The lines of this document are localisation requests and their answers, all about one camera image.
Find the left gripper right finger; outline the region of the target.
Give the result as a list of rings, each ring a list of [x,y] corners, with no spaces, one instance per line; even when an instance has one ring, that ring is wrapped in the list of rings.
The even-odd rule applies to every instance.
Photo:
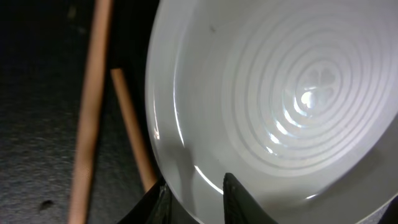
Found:
[[[224,175],[223,208],[226,224],[277,224],[232,173]]]

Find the wooden chopstick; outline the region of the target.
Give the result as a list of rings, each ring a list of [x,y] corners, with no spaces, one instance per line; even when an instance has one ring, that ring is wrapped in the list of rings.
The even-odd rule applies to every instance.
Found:
[[[113,0],[95,1],[76,134],[68,223],[85,223],[88,214],[112,11]]]
[[[119,101],[141,182],[143,184],[144,191],[148,192],[157,182],[157,177],[147,153],[146,144],[137,120],[135,108],[129,94],[123,70],[121,68],[111,69],[111,78]]]

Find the grey round plate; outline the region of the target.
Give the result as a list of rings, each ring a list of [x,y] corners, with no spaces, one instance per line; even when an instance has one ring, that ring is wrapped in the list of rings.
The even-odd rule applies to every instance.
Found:
[[[397,1],[161,1],[152,148],[198,223],[232,173],[278,223],[357,223],[397,195]]]

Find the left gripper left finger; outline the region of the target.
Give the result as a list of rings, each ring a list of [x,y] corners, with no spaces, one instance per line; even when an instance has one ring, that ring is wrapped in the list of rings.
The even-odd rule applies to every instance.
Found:
[[[169,224],[171,192],[160,178],[118,224]]]

